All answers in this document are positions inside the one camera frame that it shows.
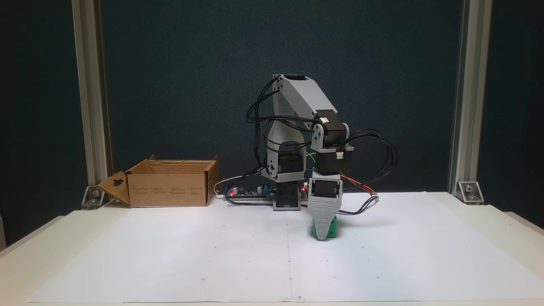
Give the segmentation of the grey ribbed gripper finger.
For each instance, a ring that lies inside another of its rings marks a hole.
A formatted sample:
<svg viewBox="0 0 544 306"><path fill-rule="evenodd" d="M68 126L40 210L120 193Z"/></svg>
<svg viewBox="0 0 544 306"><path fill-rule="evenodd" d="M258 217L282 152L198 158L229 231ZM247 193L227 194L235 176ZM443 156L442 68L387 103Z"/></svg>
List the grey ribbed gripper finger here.
<svg viewBox="0 0 544 306"><path fill-rule="evenodd" d="M309 198L308 209L312 214L314 237L320 241L337 236L337 215L342 200L327 198Z"/></svg>

